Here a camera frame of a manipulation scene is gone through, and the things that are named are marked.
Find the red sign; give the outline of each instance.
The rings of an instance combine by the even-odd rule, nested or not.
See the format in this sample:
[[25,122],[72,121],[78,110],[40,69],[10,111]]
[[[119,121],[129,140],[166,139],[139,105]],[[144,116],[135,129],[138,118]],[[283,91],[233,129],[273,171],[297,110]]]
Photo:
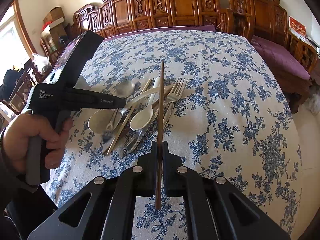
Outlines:
[[289,28],[292,33],[296,34],[303,40],[305,39],[306,27],[291,16],[289,16]]

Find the purple bedsheet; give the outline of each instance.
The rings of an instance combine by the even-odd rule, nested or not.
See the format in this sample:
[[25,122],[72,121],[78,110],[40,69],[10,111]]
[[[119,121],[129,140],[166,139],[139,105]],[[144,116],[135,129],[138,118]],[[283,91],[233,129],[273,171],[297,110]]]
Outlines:
[[253,36],[251,44],[269,67],[278,67],[302,79],[309,80],[308,71],[285,47],[258,36]]
[[178,30],[191,30],[191,31],[208,31],[215,32],[216,28],[213,25],[201,25],[201,26],[172,26],[172,27],[161,27],[154,29],[145,29],[135,32],[129,32],[124,34],[115,35],[109,38],[105,38],[103,41],[111,41],[121,37],[127,37],[130,35],[135,35],[139,33],[151,33],[151,32],[163,32],[163,31],[178,31]]

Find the tablecloth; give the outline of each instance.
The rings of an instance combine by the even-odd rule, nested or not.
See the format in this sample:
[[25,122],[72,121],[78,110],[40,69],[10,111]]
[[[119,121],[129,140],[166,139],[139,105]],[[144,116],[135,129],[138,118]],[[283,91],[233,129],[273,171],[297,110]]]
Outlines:
[[[244,38],[206,31],[165,31],[103,42],[82,75],[91,90],[115,94],[123,80],[135,83],[132,99],[146,81],[159,76],[164,60],[165,85],[188,78],[182,98],[166,127],[169,151],[201,176],[223,175],[289,234],[297,220],[302,194],[299,137],[288,103],[268,66]],[[133,114],[147,106],[143,100]],[[47,194],[60,207],[96,176],[113,178],[150,152],[155,121],[132,154],[124,143],[110,156],[88,128],[96,110],[77,112],[65,156]],[[162,192],[162,209],[154,198],[137,198],[132,239],[186,239],[182,198]]]

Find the spoon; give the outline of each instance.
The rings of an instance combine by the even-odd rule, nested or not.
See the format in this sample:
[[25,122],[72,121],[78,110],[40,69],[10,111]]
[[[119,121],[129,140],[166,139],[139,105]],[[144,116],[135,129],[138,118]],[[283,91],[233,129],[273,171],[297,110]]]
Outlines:
[[[165,93],[169,93],[172,88],[172,85],[167,86],[165,88]],[[128,102],[124,108],[118,111],[115,117],[114,125],[113,127],[117,127],[119,124],[122,116],[127,112],[127,110],[133,106],[136,102],[140,101],[146,96],[149,96],[154,93],[159,93],[159,88],[151,88],[140,95],[133,98],[130,102]],[[97,112],[95,112],[93,115],[91,115],[88,126],[89,129],[97,134],[103,134],[105,132],[106,125],[109,123],[110,116],[112,116],[113,111],[110,111],[109,109],[102,109]]]
[[134,83],[130,80],[122,81],[115,86],[116,96],[119,98],[127,98],[134,92]]
[[[153,88],[157,88],[160,85],[160,77],[157,77],[155,80],[155,84],[153,85]],[[152,102],[155,98],[156,94],[152,94],[149,99],[148,106],[137,113],[130,122],[130,128],[131,130],[140,130],[148,125],[150,122],[152,116],[153,116],[153,109],[152,109]]]
[[111,120],[110,122],[108,123],[108,125],[106,126],[106,130],[109,131],[109,130],[113,130],[113,124],[115,122],[115,118],[116,118],[116,115],[117,115],[117,112],[118,112],[119,108],[117,108],[116,110],[114,110],[113,114],[112,114],[112,117],[111,117]]

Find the hand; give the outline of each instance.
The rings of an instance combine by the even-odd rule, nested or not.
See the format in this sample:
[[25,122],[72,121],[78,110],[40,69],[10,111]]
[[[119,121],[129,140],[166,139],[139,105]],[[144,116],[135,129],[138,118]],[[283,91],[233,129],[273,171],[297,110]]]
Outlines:
[[47,118],[37,114],[19,114],[6,128],[3,135],[3,150],[14,169],[26,173],[26,153],[31,136],[40,135],[47,141],[47,149],[52,150],[44,159],[47,169],[58,168],[61,164],[65,145],[68,141],[72,120],[67,119],[62,131],[57,134]]

